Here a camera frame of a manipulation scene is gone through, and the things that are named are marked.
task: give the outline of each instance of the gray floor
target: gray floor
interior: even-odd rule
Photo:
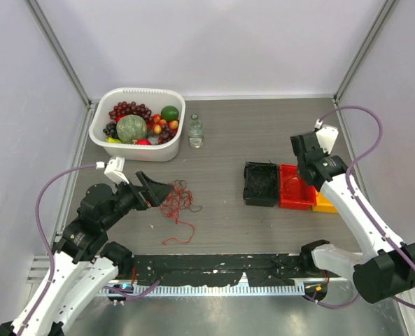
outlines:
[[[331,283],[327,301],[351,300],[349,288]],[[330,310],[301,297],[144,298],[115,307],[96,298],[80,316],[69,336],[408,335],[391,299]]]
[[[197,213],[181,212],[180,219],[196,227],[192,242],[163,245],[169,237],[187,239],[191,229],[163,218],[157,209],[132,211],[109,231],[110,239],[140,254],[295,253],[317,239],[357,251],[356,240],[337,214],[245,206],[242,199],[245,161],[295,164],[290,135],[312,130],[317,117],[332,107],[331,99],[187,101],[186,117],[197,113],[204,121],[204,146],[191,148],[183,132],[172,161],[129,161],[124,172],[133,182],[138,170],[156,181],[188,182],[194,203],[203,206]],[[336,117],[327,122],[339,126]],[[334,153],[349,162],[342,136]],[[87,141],[83,164],[107,159],[103,148]],[[101,182],[108,180],[100,171],[79,173],[69,217],[74,218],[85,191]]]

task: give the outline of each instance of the white panel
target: white panel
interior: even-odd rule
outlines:
[[[0,1],[0,323],[21,309],[35,253],[44,254],[34,222],[39,190],[69,166],[83,103],[23,1]],[[63,184],[41,208],[48,236]]]
[[[383,0],[40,0],[88,94],[332,94]]]
[[[385,137],[361,172],[387,224],[415,242],[415,0],[399,1],[342,104],[363,105],[381,117]],[[346,117],[361,153],[373,144],[377,126],[357,111]]]

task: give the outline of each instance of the yellow bin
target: yellow bin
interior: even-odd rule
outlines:
[[[337,214],[338,210],[335,209],[332,203],[325,198],[320,192],[316,192],[316,202],[313,205],[313,211],[316,212],[329,212],[331,214]]]

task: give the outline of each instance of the black bin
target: black bin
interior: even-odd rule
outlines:
[[[279,166],[247,162],[244,167],[243,199],[246,205],[273,207],[280,202]]]

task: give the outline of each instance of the bottle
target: bottle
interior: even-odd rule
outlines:
[[[199,148],[204,143],[202,121],[198,119],[197,114],[192,114],[191,119],[188,124],[188,143],[194,148]]]

